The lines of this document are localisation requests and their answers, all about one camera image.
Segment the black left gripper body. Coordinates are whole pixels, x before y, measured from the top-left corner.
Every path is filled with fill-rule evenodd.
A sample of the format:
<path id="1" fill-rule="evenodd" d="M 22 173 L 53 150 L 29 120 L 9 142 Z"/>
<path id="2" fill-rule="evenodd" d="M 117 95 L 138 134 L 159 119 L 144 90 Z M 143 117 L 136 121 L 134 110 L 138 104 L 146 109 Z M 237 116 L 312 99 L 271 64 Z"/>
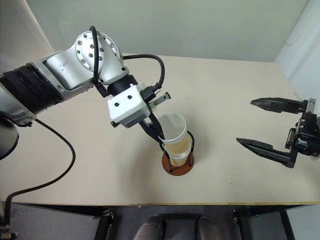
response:
<path id="1" fill-rule="evenodd" d="M 142 100 L 142 115 L 139 117 L 139 124 L 146 124 L 146 118 L 149 118 L 153 113 L 154 108 L 163 102 L 170 100 L 171 96 L 168 92 L 157 96 L 160 93 L 160 89 L 156 85 L 146 86 L 145 84 L 139 85 L 139 95 Z"/>

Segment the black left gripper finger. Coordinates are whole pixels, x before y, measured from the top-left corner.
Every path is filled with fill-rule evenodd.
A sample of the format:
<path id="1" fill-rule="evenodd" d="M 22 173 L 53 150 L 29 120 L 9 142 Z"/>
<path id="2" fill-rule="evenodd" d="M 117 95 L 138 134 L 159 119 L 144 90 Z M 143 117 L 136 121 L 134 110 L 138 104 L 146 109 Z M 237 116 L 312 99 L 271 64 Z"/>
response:
<path id="1" fill-rule="evenodd" d="M 162 144 L 163 142 L 160 140 L 157 132 L 153 129 L 153 126 L 142 120 L 139 122 L 139 125 L 141 126 L 141 128 L 144 130 L 144 132 L 149 136 L 151 137 L 153 140 L 155 140 L 156 142 Z"/>
<path id="2" fill-rule="evenodd" d="M 151 113 L 149 115 L 149 119 L 150 119 L 150 126 L 152 127 L 152 129 L 154 130 L 154 132 L 156 133 L 156 135 L 160 138 L 160 139 L 164 139 L 164 133 L 162 130 L 162 126 L 160 124 L 160 122 L 158 121 L 158 119 L 156 118 L 156 116 Z"/>

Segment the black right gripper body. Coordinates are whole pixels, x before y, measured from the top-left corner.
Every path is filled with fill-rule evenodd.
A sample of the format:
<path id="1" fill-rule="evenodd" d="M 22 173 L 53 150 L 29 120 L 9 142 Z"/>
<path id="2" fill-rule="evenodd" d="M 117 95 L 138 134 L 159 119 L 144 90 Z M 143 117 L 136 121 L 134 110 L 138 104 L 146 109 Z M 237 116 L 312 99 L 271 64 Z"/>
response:
<path id="1" fill-rule="evenodd" d="M 315 98 L 307 101 L 301 118 L 289 131 L 285 147 L 290 149 L 290 159 L 297 159 L 298 153 L 320 158 L 320 113 L 315 113 L 316 102 Z"/>

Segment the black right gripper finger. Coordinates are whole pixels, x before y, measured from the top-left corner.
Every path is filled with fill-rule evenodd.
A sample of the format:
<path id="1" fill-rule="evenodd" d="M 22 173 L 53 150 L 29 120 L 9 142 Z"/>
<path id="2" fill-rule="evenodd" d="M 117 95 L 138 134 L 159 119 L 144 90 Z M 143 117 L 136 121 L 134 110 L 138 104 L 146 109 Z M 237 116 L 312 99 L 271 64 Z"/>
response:
<path id="1" fill-rule="evenodd" d="M 287 168 L 294 168 L 298 149 L 292 147 L 290 152 L 275 150 L 272 145 L 257 140 L 236 138 L 236 141 L 243 147 L 255 153 L 256 155 L 280 163 Z"/>
<path id="2" fill-rule="evenodd" d="M 250 102 L 250 104 L 269 112 L 287 112 L 292 114 L 299 114 L 306 111 L 308 100 L 292 100 L 280 97 L 264 97 L 254 99 Z"/>

